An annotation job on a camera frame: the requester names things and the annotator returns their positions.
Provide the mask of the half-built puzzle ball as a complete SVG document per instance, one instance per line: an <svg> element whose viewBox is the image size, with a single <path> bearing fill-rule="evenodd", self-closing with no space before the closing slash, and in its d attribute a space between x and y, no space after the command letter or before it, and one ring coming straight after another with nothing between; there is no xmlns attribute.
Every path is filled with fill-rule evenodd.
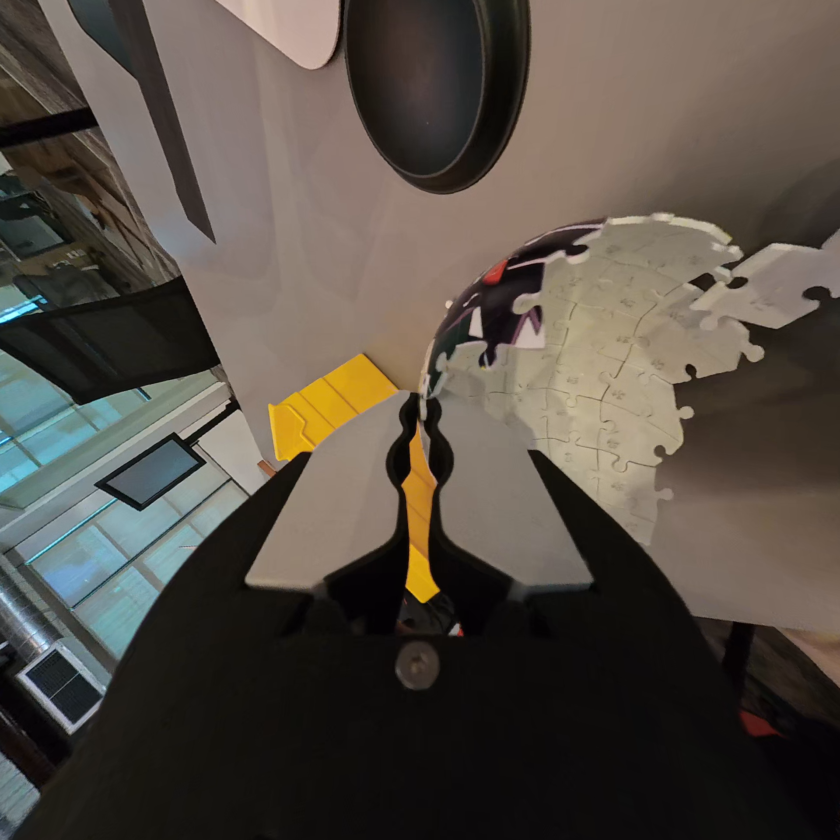
<svg viewBox="0 0 840 840"><path fill-rule="evenodd" d="M639 543L660 501L656 467L683 445L691 374L759 361L739 320L712 330L693 281L741 258L714 224L670 213L551 229L482 271L427 347L422 402L457 395L546 455Z"/></svg>

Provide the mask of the black hanging screen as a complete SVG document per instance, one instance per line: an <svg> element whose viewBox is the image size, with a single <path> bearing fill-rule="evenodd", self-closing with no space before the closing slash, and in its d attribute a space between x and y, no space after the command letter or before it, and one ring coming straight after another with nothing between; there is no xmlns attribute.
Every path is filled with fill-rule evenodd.
<svg viewBox="0 0 840 840"><path fill-rule="evenodd" d="M161 499L207 461L179 434L169 434L94 486L136 511Z"/></svg>

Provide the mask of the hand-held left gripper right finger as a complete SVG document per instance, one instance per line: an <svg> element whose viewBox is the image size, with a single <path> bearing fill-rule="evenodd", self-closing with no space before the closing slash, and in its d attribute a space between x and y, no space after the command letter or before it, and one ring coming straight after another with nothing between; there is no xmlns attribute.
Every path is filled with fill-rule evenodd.
<svg viewBox="0 0 840 840"><path fill-rule="evenodd" d="M436 480L428 560L466 635L498 607L589 591L594 577L528 447L456 395L426 402L427 463Z"/></svg>

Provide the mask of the white vent unit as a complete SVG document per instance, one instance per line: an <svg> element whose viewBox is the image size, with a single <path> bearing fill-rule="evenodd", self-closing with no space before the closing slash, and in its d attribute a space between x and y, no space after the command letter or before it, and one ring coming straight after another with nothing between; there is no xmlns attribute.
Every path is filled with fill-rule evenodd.
<svg viewBox="0 0 840 840"><path fill-rule="evenodd" d="M60 640L22 667L15 679L68 736L89 722L107 692L105 684Z"/></svg>

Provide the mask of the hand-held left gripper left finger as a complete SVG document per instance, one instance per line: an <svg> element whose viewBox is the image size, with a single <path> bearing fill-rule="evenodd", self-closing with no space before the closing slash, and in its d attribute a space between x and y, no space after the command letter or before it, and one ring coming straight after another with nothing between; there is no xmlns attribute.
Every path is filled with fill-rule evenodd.
<svg viewBox="0 0 840 840"><path fill-rule="evenodd" d="M307 454L246 584L329 599L363 634L393 634L410 559L403 483L417 419L418 394L397 392Z"/></svg>

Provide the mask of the silver ventilation duct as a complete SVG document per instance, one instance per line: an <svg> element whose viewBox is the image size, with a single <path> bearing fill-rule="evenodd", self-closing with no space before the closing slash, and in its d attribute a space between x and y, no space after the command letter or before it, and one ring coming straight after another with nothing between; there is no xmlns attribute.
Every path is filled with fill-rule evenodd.
<svg viewBox="0 0 840 840"><path fill-rule="evenodd" d="M24 664L37 660L54 643L70 636L67 628L3 553L1 635Z"/></svg>

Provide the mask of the black mesh office chair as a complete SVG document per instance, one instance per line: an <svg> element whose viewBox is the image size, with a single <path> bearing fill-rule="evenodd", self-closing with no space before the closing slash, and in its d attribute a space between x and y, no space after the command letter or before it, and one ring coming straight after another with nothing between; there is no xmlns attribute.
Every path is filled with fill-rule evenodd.
<svg viewBox="0 0 840 840"><path fill-rule="evenodd" d="M1 348L79 405L221 363L182 276L5 322Z"/></svg>

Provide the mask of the dark table edge rail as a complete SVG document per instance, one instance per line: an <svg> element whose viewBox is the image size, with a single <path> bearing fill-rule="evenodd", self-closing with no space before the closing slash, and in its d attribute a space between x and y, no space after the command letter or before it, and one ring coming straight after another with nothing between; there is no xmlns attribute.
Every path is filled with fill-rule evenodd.
<svg viewBox="0 0 840 840"><path fill-rule="evenodd" d="M85 34L138 83L182 210L195 228L216 243L144 3L69 1L68 5Z"/></svg>

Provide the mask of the black pole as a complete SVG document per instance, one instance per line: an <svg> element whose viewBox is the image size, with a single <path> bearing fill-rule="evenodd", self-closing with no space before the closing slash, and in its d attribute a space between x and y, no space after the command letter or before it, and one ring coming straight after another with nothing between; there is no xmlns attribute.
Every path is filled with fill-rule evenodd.
<svg viewBox="0 0 840 840"><path fill-rule="evenodd" d="M79 108L1 127L1 151L92 130L98 121L90 108Z"/></svg>

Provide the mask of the black round stand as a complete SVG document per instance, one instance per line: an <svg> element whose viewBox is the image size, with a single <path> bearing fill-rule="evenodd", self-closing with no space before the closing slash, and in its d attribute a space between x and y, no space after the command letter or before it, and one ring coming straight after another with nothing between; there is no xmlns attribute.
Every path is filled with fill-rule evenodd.
<svg viewBox="0 0 840 840"><path fill-rule="evenodd" d="M454 194L516 128L531 59L528 1L349 1L343 53L373 146L404 181Z"/></svg>

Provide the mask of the white puzzle piece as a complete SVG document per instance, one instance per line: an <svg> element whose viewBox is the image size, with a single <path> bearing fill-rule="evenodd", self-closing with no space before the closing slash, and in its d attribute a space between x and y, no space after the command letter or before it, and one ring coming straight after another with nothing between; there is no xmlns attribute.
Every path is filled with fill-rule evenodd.
<svg viewBox="0 0 840 840"><path fill-rule="evenodd" d="M700 326L715 329L722 319L736 319L766 329L780 329L819 307L805 293L825 289L839 297L839 233L820 248L771 244L742 262L736 277L745 285L717 283L689 308L701 312Z"/></svg>

